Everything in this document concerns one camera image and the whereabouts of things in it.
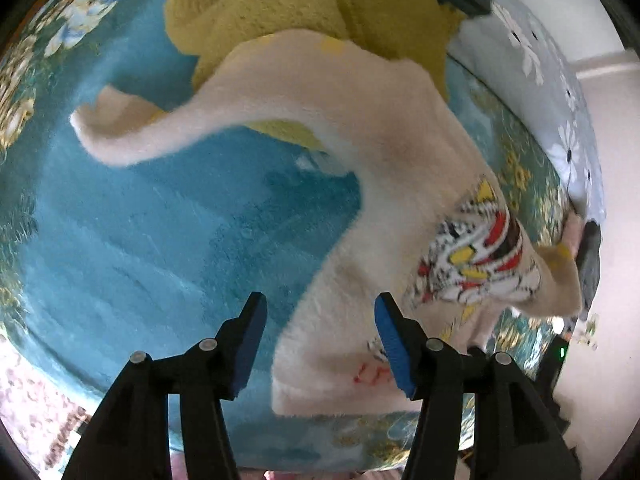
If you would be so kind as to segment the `cream fuzzy cartoon sweater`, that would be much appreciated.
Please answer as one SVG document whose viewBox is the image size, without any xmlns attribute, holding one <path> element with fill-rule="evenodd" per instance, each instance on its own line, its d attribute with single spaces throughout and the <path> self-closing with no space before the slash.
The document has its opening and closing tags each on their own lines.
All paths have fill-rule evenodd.
<svg viewBox="0 0 640 480">
<path fill-rule="evenodd" d="M 484 346 L 501 312 L 570 318 L 582 307 L 575 258 L 537 247 L 464 130 L 442 140 L 431 76 L 349 41 L 278 32 L 237 46 L 189 102 L 162 112 L 103 89 L 70 115 L 84 149 L 126 167 L 187 148 L 234 125 L 285 119 L 307 127 L 361 194 L 357 217 L 324 259 L 281 333 L 271 406 L 283 416 L 405 411 L 373 304 L 402 313 L 457 350 Z"/>
</svg>

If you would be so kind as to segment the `teal floral bed sheet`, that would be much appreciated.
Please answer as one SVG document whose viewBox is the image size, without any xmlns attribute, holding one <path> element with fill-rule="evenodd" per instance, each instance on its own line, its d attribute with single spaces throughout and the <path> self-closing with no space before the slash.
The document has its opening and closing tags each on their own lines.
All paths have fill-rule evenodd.
<svg viewBox="0 0 640 480">
<path fill-rule="evenodd" d="M 300 141 L 235 127 L 185 153 L 111 170 L 70 113 L 106 84 L 171 108 L 198 60 L 165 30 L 166 0 L 43 0 L 1 58 L 1 328 L 58 388 L 98 402 L 135 346 L 168 356 L 239 310 L 269 318 L 247 388 L 224 409 L 244 467 L 390 469 L 418 418 L 279 417 L 271 359 L 323 258 L 355 218 L 356 178 Z M 449 103 L 530 239 L 560 234 L 568 193 L 521 119 L 449 54 Z"/>
</svg>

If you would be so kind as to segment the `dark grey folded garment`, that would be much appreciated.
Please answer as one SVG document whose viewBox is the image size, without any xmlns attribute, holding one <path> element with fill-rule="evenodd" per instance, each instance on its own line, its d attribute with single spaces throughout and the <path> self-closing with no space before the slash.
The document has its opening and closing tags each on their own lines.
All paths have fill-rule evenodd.
<svg viewBox="0 0 640 480">
<path fill-rule="evenodd" d="M 587 321 L 600 283 L 601 243 L 601 227 L 593 220 L 588 221 L 584 227 L 576 257 L 580 291 L 582 292 L 582 310 L 578 315 L 581 321 Z"/>
</svg>

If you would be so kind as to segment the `pink folded cloth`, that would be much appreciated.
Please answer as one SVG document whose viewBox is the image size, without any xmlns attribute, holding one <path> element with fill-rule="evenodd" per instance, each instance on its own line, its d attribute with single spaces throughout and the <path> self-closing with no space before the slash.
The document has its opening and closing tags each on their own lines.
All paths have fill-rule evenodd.
<svg viewBox="0 0 640 480">
<path fill-rule="evenodd" d="M 584 229 L 585 220 L 576 212 L 569 212 L 564 222 L 561 243 L 568 249 L 573 258 L 576 258 L 579 252 Z"/>
</svg>

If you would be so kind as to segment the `light blue floral quilt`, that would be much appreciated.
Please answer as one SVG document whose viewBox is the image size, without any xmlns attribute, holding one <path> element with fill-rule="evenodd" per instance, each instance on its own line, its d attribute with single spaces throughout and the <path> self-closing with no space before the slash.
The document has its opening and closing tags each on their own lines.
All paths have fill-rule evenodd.
<svg viewBox="0 0 640 480">
<path fill-rule="evenodd" d="M 521 119 L 576 209 L 602 224 L 602 171 L 582 86 L 533 12 L 521 0 L 492 0 L 488 14 L 463 22 L 449 54 Z"/>
</svg>

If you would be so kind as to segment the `mustard yellow knit sweater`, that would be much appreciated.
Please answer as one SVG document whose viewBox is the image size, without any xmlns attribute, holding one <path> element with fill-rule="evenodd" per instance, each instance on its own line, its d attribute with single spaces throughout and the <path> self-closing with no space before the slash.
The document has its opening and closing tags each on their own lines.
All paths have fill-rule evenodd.
<svg viewBox="0 0 640 480">
<path fill-rule="evenodd" d="M 448 110 L 447 47 L 464 19 L 438 0 L 166 0 L 165 30 L 174 46 L 198 60 L 192 86 L 201 88 L 240 44 L 305 29 L 328 49 L 350 41 L 390 61 L 410 60 L 434 82 L 433 117 L 426 125 L 442 140 L 464 135 Z"/>
</svg>

